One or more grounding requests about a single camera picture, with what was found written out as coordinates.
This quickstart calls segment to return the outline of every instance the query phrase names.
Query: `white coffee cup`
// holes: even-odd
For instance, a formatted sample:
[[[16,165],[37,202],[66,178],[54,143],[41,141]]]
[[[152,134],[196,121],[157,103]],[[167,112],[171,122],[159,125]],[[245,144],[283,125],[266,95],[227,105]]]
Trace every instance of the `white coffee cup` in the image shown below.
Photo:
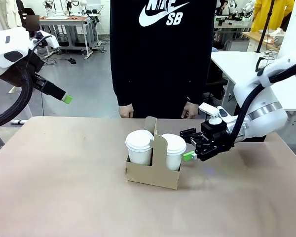
[[[162,137],[168,143],[167,150],[167,167],[170,170],[178,171],[183,158],[183,153],[186,151],[185,140],[174,134],[163,134]]]
[[[125,144],[132,163],[150,165],[153,135],[147,130],[137,130],[128,134]]]

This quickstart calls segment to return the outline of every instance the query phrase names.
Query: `black cable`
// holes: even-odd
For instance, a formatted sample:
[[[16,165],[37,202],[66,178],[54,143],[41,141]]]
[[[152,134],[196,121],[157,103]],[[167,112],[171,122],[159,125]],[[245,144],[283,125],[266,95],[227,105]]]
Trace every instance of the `black cable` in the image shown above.
[[[287,78],[290,78],[292,76],[296,75],[296,64],[291,66],[290,68],[286,69],[283,72],[280,72],[277,75],[274,75],[269,78],[270,82],[272,84],[277,83],[279,81],[285,80]]]
[[[101,11],[102,11],[103,7],[104,7],[104,5],[102,5],[102,6],[101,6],[101,9],[100,9],[100,11],[99,11],[99,14],[101,13]]]
[[[68,36],[66,36],[64,33],[62,33],[62,32],[58,32],[58,33],[57,33],[57,36],[58,36],[58,37],[61,37],[61,38],[64,38],[64,41],[65,41],[65,42],[68,42]]]
[[[45,39],[47,39],[47,38],[50,38],[50,37],[51,37],[51,36],[44,36],[43,38],[41,38],[41,39],[36,43],[36,45],[34,46],[34,48],[33,48],[32,51],[31,51],[31,54],[30,54],[30,56],[29,56],[29,58],[28,58],[28,61],[26,62],[25,69],[28,68],[28,65],[29,65],[30,59],[31,59],[33,53],[35,52],[35,49],[39,46],[39,44],[40,44],[43,40],[45,40]]]
[[[45,116],[45,112],[44,112],[44,102],[43,102],[43,93],[40,92],[40,96],[41,96],[41,108],[43,110],[43,116]]]
[[[87,7],[86,6],[84,6],[84,8],[85,8],[85,13],[88,15],[88,17],[90,17],[90,19],[94,22],[94,19],[89,15],[89,13],[87,12]]]
[[[262,47],[262,43],[264,41],[264,36],[265,36],[265,33],[266,33],[266,29],[267,29],[268,24],[270,23],[270,18],[272,16],[272,11],[273,11],[273,7],[274,7],[274,3],[275,3],[275,0],[272,0],[271,6],[270,6],[270,11],[267,14],[267,19],[266,19],[266,22],[265,22],[265,26],[264,26],[264,29],[263,29],[263,32],[262,32],[262,36],[261,36],[261,39],[260,39],[260,42],[259,42],[257,51],[256,51],[257,53],[260,53],[260,50],[261,50],[261,47]]]
[[[235,96],[232,96],[232,97],[228,100],[228,102],[230,102],[233,98],[235,98]]]
[[[29,103],[33,92],[32,79],[28,71],[23,67],[14,67],[13,69],[16,70],[16,76],[20,77],[22,82],[22,91],[16,102],[9,109],[0,114],[0,126],[11,121],[23,111],[23,109]]]
[[[45,65],[56,65],[57,64],[56,60],[52,57],[47,58],[46,61],[44,61],[44,60],[42,60],[42,61],[44,62]]]
[[[254,88],[253,91],[251,91],[251,93],[248,95],[248,97],[246,98],[245,102],[243,103],[240,113],[238,115],[236,124],[232,130],[232,133],[230,135],[230,146],[233,146],[233,144],[235,143],[237,136],[240,132],[241,126],[243,124],[243,121],[245,120],[245,116],[247,115],[247,111],[252,103],[252,101],[256,98],[257,95],[260,94],[261,91],[264,90],[264,87],[259,84],[256,88]]]

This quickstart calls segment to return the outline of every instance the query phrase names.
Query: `green tape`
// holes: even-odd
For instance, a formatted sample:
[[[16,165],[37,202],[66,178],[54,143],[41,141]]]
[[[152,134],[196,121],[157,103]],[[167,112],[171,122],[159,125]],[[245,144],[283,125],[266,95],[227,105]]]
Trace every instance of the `green tape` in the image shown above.
[[[189,161],[192,159],[192,155],[195,154],[195,152],[189,152],[183,155],[183,160],[184,161]]]
[[[66,97],[62,101],[65,102],[66,104],[70,104],[72,100],[73,100],[72,96],[66,95]]]

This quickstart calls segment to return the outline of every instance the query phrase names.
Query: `yellow jacket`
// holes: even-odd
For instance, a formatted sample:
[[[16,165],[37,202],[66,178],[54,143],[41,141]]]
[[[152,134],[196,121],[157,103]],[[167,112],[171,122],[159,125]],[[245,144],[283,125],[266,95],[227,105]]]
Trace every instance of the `yellow jacket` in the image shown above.
[[[255,4],[254,21],[251,31],[263,30],[267,14],[270,11],[271,0],[257,0]],[[294,7],[294,0],[275,0],[272,16],[269,23],[270,30],[276,30],[281,26],[283,18],[287,16]]]

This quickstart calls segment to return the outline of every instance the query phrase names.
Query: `gray floor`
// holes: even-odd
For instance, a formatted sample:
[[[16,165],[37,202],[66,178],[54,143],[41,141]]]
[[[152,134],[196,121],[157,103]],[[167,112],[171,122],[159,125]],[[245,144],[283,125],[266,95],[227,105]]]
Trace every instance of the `gray floor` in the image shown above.
[[[95,52],[87,61],[80,54],[54,55],[53,58],[56,59],[57,64],[43,67],[40,72],[41,76],[55,83],[73,97],[73,101],[67,105],[48,95],[43,95],[45,116],[119,117],[118,104],[111,81],[109,45],[105,45],[105,49],[106,53]],[[77,64],[71,65],[66,60],[69,58],[74,58]],[[10,84],[0,80],[0,113],[17,99],[17,94],[7,94],[11,88]],[[207,102],[216,106],[222,103],[216,99],[210,99]],[[236,103],[235,100],[231,100],[228,104],[233,107],[234,103]],[[33,116],[43,115],[40,92],[34,91],[29,105]],[[198,116],[198,119],[204,118],[203,113]],[[22,112],[16,119],[26,119],[25,113]],[[3,127],[16,126],[6,124]]]

